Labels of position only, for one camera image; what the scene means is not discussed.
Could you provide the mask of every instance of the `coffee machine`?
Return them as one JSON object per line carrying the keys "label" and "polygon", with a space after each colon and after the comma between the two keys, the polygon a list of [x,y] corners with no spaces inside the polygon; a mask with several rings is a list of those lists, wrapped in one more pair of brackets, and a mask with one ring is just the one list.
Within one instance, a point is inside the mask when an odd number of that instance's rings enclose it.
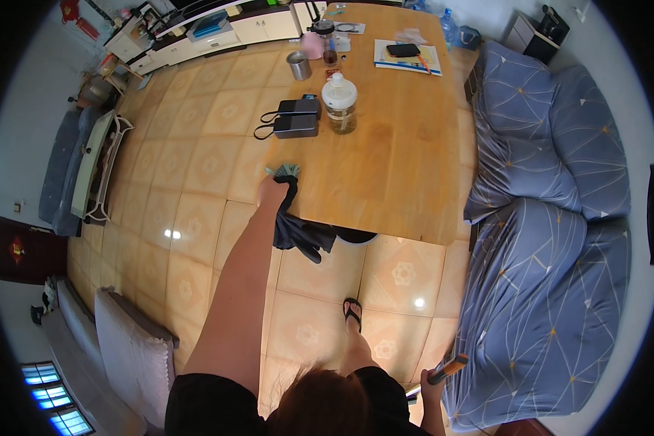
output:
{"label": "coffee machine", "polygon": [[548,5],[542,5],[542,12],[545,15],[542,17],[538,32],[551,40],[557,45],[562,45],[562,42],[569,33],[569,26],[564,20],[555,12],[555,10]]}

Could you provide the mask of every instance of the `blue bag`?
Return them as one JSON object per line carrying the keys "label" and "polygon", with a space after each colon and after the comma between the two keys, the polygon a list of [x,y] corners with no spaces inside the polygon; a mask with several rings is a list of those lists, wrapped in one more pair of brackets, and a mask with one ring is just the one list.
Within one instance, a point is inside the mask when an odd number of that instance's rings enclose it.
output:
{"label": "blue bag", "polygon": [[475,51],[482,42],[482,36],[477,29],[468,26],[460,26],[453,41],[453,46]]}

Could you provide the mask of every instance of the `window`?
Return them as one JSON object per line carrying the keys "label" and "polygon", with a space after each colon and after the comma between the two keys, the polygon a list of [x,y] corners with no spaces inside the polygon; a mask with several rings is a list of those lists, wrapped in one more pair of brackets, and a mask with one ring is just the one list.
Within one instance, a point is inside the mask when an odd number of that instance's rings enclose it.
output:
{"label": "window", "polygon": [[89,435],[94,430],[80,413],[52,362],[22,365],[24,382],[32,387],[31,394],[49,414],[53,427],[63,436]]}

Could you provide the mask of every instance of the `pen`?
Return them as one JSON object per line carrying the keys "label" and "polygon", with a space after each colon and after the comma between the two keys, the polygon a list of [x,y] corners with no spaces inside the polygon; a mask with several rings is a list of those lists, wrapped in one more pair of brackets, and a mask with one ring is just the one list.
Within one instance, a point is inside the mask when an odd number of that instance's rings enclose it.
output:
{"label": "pen", "polygon": [[421,57],[421,53],[418,54],[417,57],[419,58],[419,62],[421,62],[424,65],[424,67],[426,68],[426,70],[429,72],[429,74],[431,74],[431,70],[429,69],[429,66],[426,64],[426,61],[424,60],[424,58]]}

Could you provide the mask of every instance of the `foot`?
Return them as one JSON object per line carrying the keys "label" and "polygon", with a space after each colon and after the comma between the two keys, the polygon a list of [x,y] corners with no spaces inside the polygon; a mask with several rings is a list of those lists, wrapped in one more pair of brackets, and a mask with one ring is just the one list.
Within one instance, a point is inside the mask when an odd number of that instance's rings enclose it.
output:
{"label": "foot", "polygon": [[[349,301],[344,302],[344,313],[346,313],[349,308],[356,313],[356,316],[361,318],[361,307],[358,304],[355,303],[350,303]],[[358,321],[356,318],[353,316],[349,315],[347,317],[347,333],[351,334],[351,332],[358,333]]]}

